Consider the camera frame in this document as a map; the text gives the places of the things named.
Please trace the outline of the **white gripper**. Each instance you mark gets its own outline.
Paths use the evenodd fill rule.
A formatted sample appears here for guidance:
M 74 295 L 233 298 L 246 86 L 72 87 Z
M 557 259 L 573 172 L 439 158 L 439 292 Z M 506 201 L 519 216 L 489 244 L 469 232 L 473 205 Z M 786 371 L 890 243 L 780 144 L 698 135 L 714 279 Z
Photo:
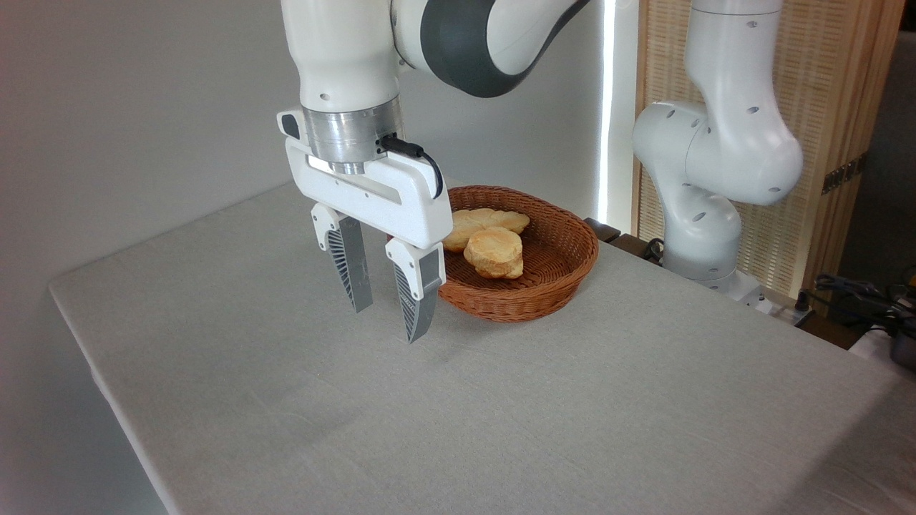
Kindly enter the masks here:
M 278 113 L 278 127 L 295 184 L 317 202 L 311 217 L 318 246 L 331 256 L 357 313 L 373 303 L 360 222 L 395 237 L 386 254 L 394 264 L 406 339 L 414 343 L 429 329 L 438 289 L 447 281 L 439 242 L 452 231 L 452 209 L 438 167 L 417 144 L 386 134 L 363 173 L 335 172 L 312 155 L 303 114 Z

